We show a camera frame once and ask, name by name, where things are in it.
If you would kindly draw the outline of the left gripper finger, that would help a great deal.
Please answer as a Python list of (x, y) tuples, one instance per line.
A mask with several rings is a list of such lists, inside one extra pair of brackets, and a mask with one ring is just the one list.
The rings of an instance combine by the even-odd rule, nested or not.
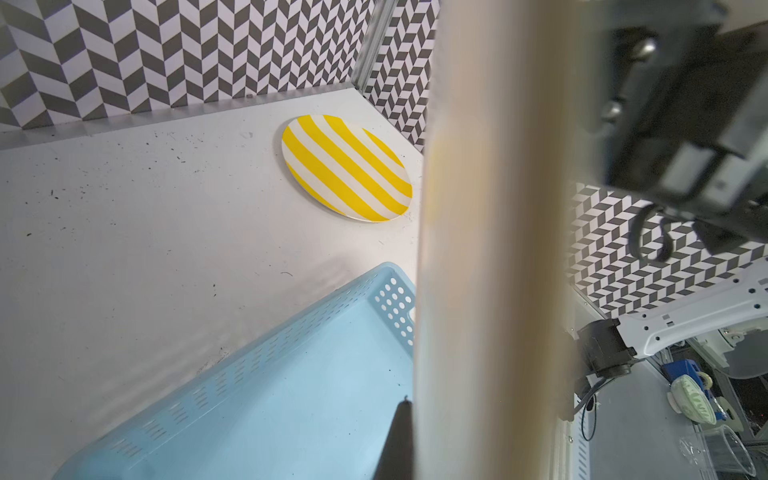
[(376, 470), (375, 480), (414, 478), (413, 404), (405, 397), (390, 425)]

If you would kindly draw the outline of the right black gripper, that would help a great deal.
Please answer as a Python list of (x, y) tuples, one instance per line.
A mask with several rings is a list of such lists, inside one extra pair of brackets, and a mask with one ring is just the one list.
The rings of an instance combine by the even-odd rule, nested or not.
[(767, 14), (726, 1), (591, 1), (602, 186), (645, 201), (627, 244), (645, 264), (690, 223), (711, 254), (767, 240)]

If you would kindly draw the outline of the green white striped plate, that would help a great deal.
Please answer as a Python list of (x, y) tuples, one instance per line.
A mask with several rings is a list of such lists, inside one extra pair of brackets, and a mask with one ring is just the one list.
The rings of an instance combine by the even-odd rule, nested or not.
[(567, 327), (576, 1), (445, 1), (430, 79), (414, 347), (419, 479), (549, 479), (578, 355)]

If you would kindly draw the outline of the yellow white striped plate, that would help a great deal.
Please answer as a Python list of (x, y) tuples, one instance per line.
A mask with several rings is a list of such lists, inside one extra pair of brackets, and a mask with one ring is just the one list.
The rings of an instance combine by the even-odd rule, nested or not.
[(281, 135), (285, 164), (325, 208), (369, 223), (407, 213), (413, 185), (400, 157), (369, 130), (340, 117), (303, 115)]

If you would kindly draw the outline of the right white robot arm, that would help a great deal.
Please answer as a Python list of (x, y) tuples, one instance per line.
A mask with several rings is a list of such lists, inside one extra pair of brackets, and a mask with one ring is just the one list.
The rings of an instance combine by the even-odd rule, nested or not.
[(602, 313), (583, 374), (614, 379), (767, 313), (767, 25), (722, 1), (581, 1), (585, 149), (567, 272)]

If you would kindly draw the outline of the light blue plastic basket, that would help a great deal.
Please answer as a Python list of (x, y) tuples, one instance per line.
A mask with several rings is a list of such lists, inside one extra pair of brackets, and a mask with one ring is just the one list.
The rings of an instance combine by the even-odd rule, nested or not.
[(231, 354), (60, 479), (370, 479), (413, 394), (415, 287), (384, 263)]

